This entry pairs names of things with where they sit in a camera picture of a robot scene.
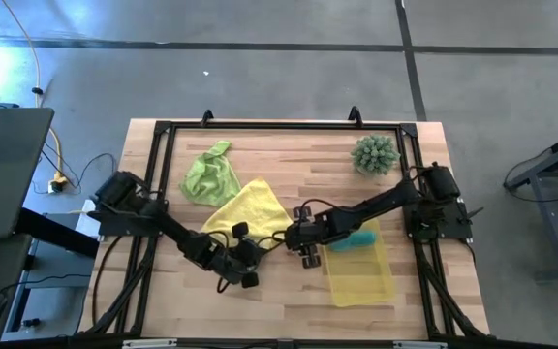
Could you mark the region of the silver table edge bracket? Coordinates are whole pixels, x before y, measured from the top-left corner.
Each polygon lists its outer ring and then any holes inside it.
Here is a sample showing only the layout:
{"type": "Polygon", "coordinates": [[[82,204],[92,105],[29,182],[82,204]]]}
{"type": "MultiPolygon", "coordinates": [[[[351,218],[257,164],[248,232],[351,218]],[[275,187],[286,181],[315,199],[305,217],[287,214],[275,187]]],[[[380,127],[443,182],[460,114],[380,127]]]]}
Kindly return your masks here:
{"type": "Polygon", "coordinates": [[[393,349],[449,349],[444,342],[433,341],[394,341],[393,349]]]}
{"type": "Polygon", "coordinates": [[[125,340],[121,349],[171,349],[178,346],[175,338],[151,338],[125,340]]]}

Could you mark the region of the black aluminium table frame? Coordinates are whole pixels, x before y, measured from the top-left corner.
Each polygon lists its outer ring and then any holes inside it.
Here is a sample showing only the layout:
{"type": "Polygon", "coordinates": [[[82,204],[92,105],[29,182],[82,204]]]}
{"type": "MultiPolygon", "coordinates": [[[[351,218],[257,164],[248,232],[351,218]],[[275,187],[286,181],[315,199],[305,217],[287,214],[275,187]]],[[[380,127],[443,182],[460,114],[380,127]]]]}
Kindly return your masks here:
{"type": "MultiPolygon", "coordinates": [[[[206,126],[180,120],[173,134],[166,184],[170,213],[198,229],[211,215],[189,203],[179,182],[192,161],[220,140],[231,143],[229,160],[242,182],[263,178],[286,209],[308,202],[315,211],[329,205],[354,205],[393,186],[401,177],[368,178],[351,163],[356,141],[366,135],[401,135],[408,152],[424,164],[450,163],[438,122],[371,121],[212,121],[206,126]]],[[[167,239],[158,243],[142,327],[145,337],[238,339],[424,339],[427,336],[414,247],[396,210],[379,220],[395,294],[388,301],[337,307],[326,270],[307,270],[295,254],[273,251],[262,263],[260,283],[223,293],[217,277],[186,261],[167,239]]]]}

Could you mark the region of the yellow translucent plastic basket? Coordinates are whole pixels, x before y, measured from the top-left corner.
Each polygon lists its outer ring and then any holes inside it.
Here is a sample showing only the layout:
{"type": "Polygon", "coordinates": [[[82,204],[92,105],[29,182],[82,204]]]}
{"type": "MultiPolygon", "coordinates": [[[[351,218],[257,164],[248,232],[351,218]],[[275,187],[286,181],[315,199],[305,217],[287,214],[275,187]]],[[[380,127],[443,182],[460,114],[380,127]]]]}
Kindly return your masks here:
{"type": "Polygon", "coordinates": [[[357,231],[371,230],[376,242],[345,252],[324,247],[325,271],[332,302],[337,307],[391,301],[395,297],[388,254],[377,219],[364,222],[357,231]]]}

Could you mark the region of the artificial green potted plant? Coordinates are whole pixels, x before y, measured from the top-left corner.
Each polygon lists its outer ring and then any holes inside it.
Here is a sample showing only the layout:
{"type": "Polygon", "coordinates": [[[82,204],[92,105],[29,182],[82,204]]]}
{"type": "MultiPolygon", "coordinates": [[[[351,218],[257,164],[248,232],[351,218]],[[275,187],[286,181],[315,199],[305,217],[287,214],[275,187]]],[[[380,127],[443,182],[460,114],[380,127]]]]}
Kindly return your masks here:
{"type": "Polygon", "coordinates": [[[400,154],[388,136],[372,134],[359,139],[351,151],[354,167],[364,175],[387,175],[400,154]]]}

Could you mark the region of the teal microfiber towel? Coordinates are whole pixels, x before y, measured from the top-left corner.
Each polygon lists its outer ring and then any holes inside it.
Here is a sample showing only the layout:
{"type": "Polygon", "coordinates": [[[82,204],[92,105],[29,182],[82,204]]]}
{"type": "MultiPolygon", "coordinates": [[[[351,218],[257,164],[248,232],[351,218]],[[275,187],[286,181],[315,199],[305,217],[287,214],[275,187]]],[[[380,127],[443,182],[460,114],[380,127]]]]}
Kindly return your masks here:
{"type": "Polygon", "coordinates": [[[345,252],[358,247],[366,247],[376,242],[377,235],[371,230],[357,231],[347,238],[333,242],[329,248],[334,252],[345,252]]]}

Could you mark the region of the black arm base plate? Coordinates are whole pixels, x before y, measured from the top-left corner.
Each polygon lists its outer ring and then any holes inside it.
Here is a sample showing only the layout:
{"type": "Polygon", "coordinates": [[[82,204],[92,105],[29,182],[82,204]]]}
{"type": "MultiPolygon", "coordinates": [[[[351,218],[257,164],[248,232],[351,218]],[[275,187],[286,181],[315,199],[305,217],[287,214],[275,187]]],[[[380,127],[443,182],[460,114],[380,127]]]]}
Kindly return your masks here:
{"type": "Polygon", "coordinates": [[[163,232],[150,216],[99,205],[92,217],[101,223],[99,234],[113,237],[154,238],[163,232]]]}
{"type": "Polygon", "coordinates": [[[447,238],[471,240],[472,220],[462,202],[433,204],[420,202],[405,206],[407,235],[421,241],[447,238]]]}

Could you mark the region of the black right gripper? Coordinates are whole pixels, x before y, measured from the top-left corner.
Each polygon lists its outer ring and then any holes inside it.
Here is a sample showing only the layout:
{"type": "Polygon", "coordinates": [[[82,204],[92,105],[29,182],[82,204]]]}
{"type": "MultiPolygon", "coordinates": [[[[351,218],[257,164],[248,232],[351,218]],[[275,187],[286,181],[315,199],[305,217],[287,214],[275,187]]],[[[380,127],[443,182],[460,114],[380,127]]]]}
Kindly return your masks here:
{"type": "MultiPolygon", "coordinates": [[[[293,209],[294,219],[308,219],[312,215],[310,206],[298,206],[293,209]]],[[[292,250],[300,249],[302,266],[305,269],[321,265],[321,256],[314,244],[323,244],[329,239],[329,230],[324,221],[299,220],[290,225],[285,233],[284,242],[292,250]]]]}

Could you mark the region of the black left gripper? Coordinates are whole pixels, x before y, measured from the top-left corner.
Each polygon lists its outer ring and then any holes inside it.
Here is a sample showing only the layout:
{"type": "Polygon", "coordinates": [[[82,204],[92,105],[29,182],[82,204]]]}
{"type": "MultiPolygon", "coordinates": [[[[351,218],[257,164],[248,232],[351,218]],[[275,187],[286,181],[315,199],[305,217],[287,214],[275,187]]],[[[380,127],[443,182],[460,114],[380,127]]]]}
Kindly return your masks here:
{"type": "Polygon", "coordinates": [[[257,287],[257,268],[264,256],[264,250],[252,239],[246,222],[232,226],[232,236],[240,239],[235,247],[222,248],[211,262],[211,270],[229,284],[240,284],[243,289],[257,287]]]}

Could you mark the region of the white sheet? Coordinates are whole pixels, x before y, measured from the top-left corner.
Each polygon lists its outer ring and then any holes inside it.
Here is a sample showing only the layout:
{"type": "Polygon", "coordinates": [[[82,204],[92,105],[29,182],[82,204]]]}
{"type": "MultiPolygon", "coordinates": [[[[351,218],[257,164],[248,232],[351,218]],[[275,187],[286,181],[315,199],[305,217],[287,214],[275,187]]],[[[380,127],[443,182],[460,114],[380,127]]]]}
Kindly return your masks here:
{"type": "Polygon", "coordinates": [[[82,208],[76,211],[78,221],[75,230],[91,238],[101,239],[99,234],[101,223],[88,215],[95,208],[93,201],[89,199],[84,201],[82,208]]]}

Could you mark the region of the grey metal shelf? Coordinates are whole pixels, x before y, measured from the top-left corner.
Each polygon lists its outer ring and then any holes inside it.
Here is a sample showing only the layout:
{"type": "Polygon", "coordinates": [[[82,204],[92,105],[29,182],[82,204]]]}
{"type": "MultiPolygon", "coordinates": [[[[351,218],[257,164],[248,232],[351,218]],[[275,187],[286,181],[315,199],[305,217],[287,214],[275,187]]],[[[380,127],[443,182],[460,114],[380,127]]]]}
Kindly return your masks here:
{"type": "Polygon", "coordinates": [[[29,250],[28,270],[21,274],[10,301],[4,341],[73,334],[80,324],[94,259],[39,240],[29,250]],[[23,328],[26,319],[40,318],[38,327],[23,328]]]}

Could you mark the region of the yellow microfiber towel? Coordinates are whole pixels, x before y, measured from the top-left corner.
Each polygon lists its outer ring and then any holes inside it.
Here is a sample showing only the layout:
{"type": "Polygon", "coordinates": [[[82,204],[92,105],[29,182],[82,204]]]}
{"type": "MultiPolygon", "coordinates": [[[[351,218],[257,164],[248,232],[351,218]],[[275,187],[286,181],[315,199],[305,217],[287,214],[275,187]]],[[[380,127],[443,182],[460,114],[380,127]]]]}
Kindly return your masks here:
{"type": "Polygon", "coordinates": [[[272,234],[284,231],[293,220],[268,183],[259,177],[245,185],[233,199],[213,213],[201,231],[217,232],[215,238],[235,246],[237,239],[233,236],[232,227],[241,222],[248,225],[248,238],[257,242],[261,248],[270,249],[277,244],[271,238],[272,234]]]}

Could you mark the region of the green microfiber towel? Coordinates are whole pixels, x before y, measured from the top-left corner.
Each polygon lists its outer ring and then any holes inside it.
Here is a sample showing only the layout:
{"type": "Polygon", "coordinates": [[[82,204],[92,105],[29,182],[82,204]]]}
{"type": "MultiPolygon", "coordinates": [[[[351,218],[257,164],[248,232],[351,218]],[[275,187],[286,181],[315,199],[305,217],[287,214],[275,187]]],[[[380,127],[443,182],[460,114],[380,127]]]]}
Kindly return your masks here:
{"type": "Polygon", "coordinates": [[[179,184],[188,201],[220,207],[241,191],[240,181],[226,155],[231,145],[228,141],[218,141],[195,158],[179,184]]]}

